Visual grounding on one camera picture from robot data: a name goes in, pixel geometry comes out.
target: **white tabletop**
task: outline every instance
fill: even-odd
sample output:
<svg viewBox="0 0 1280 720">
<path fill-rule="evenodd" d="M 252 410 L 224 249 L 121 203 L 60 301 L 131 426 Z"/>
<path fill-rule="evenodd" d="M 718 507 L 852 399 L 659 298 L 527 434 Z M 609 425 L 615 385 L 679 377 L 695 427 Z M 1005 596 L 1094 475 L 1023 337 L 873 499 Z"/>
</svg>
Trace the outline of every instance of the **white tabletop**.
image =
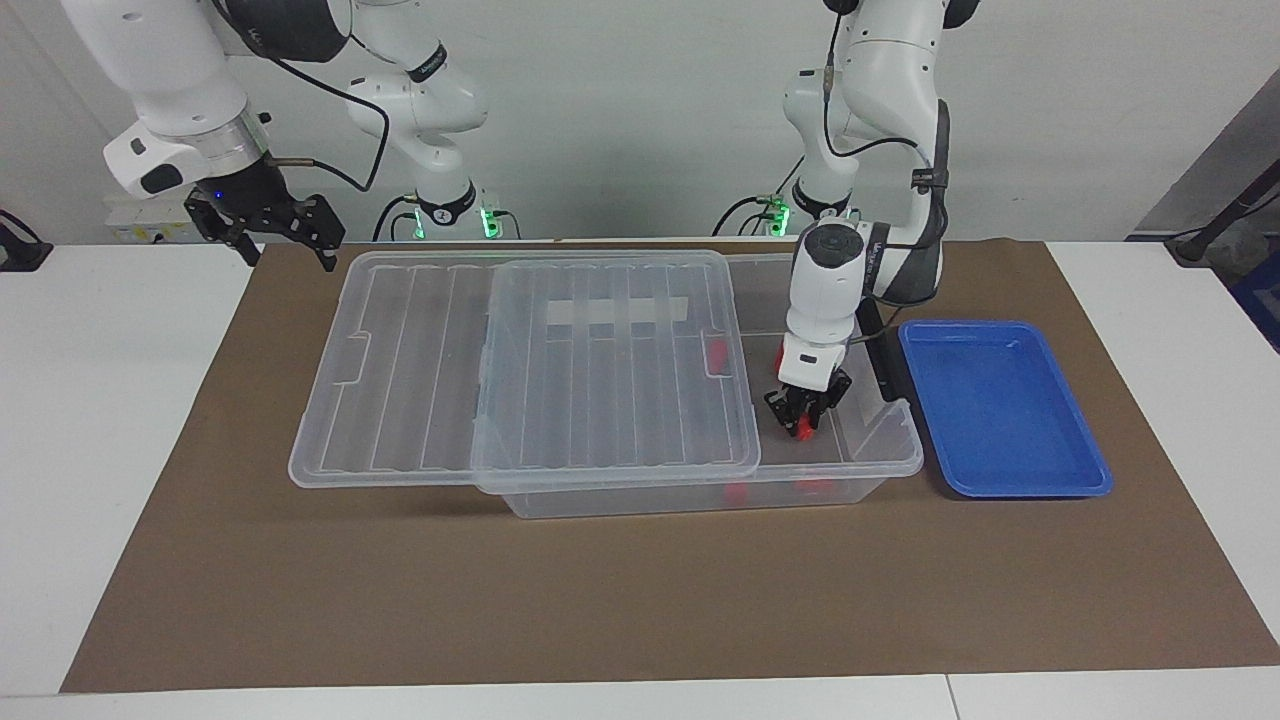
<svg viewBox="0 0 1280 720">
<path fill-rule="evenodd" d="M 1280 626 L 1280 356 L 1164 249 L 1053 256 L 1263 619 Z M 0 275 L 0 717 L 1257 717 L 1280 667 L 54 696 L 250 272 L 221 247 L 59 247 Z M 1233 471 L 1225 474 L 1222 468 Z"/>
</svg>

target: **brown mat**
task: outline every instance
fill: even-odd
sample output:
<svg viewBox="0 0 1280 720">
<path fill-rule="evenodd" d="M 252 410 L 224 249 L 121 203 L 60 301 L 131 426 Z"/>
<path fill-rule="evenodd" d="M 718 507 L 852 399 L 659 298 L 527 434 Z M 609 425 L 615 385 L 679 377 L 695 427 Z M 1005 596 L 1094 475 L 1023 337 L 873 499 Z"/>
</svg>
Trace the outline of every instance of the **brown mat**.
<svg viewBox="0 0 1280 720">
<path fill-rule="evenodd" d="M 269 247 L 63 692 L 1280 664 L 1042 245 L 948 245 L 914 314 L 1043 329 L 1103 498 L 964 501 L 932 461 L 849 507 L 616 519 L 298 489 L 342 279 Z"/>
</svg>

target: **robotic arm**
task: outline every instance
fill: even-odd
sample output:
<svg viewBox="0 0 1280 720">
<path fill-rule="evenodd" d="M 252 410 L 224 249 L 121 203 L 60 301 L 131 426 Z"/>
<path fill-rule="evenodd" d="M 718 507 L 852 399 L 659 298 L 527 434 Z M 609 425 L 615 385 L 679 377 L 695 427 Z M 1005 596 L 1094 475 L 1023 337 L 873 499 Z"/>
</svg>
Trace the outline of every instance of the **robotic arm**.
<svg viewBox="0 0 1280 720">
<path fill-rule="evenodd" d="M 461 154 L 443 133 L 479 127 L 486 106 L 474 83 L 449 69 L 413 0 L 63 0 L 63 8 L 138 114 L 104 150 L 113 176 L 142 199 L 195 183 L 184 205 L 197 229 L 250 265 L 259 252 L 247 232 L 268 232 L 311 247 L 333 270 L 346 229 L 323 196 L 289 193 L 280 168 L 317 163 L 268 150 L 227 67 L 225 56 L 246 47 L 275 60 L 324 63 L 357 31 L 371 54 L 402 69 L 357 79 L 349 95 L 384 108 L 389 142 L 417 167 L 415 199 L 442 225 L 475 202 Z M 362 129 L 383 132 L 379 113 L 348 108 Z M 356 187 L 371 183 L 372 174 Z"/>
<path fill-rule="evenodd" d="M 838 17 L 827 67 L 801 70 L 785 100 L 805 147 L 792 197 L 814 224 L 796 246 L 777 368 L 782 388 L 765 396 L 800 439 L 849 389 L 841 363 L 851 342 L 865 340 L 851 340 L 863 299 L 905 307 L 937 292 L 951 123 L 933 72 L 943 27 L 963 24 L 978 0 L 826 4 Z M 916 160 L 904 225 L 846 217 L 856 156 L 886 143 L 909 147 Z"/>
</svg>

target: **blue tray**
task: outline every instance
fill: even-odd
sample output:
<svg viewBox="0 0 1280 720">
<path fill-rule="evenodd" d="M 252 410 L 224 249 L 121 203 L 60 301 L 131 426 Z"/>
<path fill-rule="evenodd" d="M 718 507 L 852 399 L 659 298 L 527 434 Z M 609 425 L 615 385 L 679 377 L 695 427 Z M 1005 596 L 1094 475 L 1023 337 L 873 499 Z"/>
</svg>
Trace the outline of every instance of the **blue tray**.
<svg viewBox="0 0 1280 720">
<path fill-rule="evenodd" d="M 1094 497 L 1111 471 L 1044 336 L 1027 323 L 899 331 L 942 474 L 969 497 Z"/>
</svg>

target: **gray wall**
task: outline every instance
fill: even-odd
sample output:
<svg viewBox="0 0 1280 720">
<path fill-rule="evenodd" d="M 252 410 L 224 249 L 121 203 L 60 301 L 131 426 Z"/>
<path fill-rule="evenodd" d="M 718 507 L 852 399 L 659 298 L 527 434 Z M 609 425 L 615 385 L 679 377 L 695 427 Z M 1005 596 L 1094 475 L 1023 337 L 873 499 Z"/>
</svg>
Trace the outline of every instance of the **gray wall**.
<svg viewBox="0 0 1280 720">
<path fill-rule="evenodd" d="M 1157 204 L 1140 228 L 1170 231 L 1203 225 L 1280 158 L 1280 70 L 1208 146 Z M 1280 201 L 1249 218 L 1261 231 L 1280 232 Z"/>
<path fill-rule="evenodd" d="M 772 190 L 800 152 L 782 88 L 822 63 L 832 22 L 819 0 L 430 6 L 493 97 L 460 138 L 474 173 L 543 237 L 705 234 L 732 200 Z M 1280 65 L 1276 27 L 1275 0 L 986 0 L 938 67 L 952 237 L 1123 238 Z M 110 241 L 101 199 L 118 190 L 99 149 L 133 120 L 128 102 L 52 0 L 0 0 L 0 202 L 58 241 Z M 278 154 L 367 168 L 375 142 L 339 101 L 261 60 L 232 65 L 275 115 Z M 376 67 L 351 47 L 315 72 L 343 83 Z M 859 204 L 883 219 L 900 213 L 901 152 L 860 178 Z M 333 190 L 349 237 L 408 177 L 390 156 L 371 196 Z M 300 195 L 337 186 L 291 178 Z"/>
</svg>

